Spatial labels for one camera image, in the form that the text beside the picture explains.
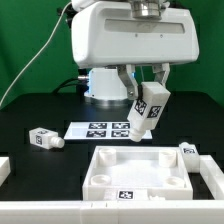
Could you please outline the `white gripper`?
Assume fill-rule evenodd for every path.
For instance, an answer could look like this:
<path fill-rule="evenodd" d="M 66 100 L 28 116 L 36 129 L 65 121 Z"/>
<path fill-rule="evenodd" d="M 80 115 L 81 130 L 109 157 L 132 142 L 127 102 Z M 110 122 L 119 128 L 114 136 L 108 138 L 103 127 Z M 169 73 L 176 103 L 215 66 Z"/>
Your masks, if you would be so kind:
<path fill-rule="evenodd" d="M 186 9 L 166 8 L 159 20 L 138 19 L 127 2 L 98 1 L 74 16 L 71 36 L 77 65 L 118 65 L 118 76 L 130 100 L 138 97 L 134 65 L 154 64 L 154 81 L 165 87 L 168 63 L 188 63 L 199 56 L 194 21 Z"/>

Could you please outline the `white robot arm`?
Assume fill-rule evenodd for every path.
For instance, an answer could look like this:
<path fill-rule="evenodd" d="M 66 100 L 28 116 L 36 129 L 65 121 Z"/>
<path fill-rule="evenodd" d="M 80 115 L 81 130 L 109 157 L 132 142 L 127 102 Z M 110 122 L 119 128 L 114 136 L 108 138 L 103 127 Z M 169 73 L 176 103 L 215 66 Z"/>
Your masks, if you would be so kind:
<path fill-rule="evenodd" d="M 199 46 L 187 9 L 169 0 L 71 0 L 74 61 L 89 70 L 84 97 L 122 105 L 138 96 L 137 66 L 150 66 L 164 85 L 170 67 L 193 62 Z"/>

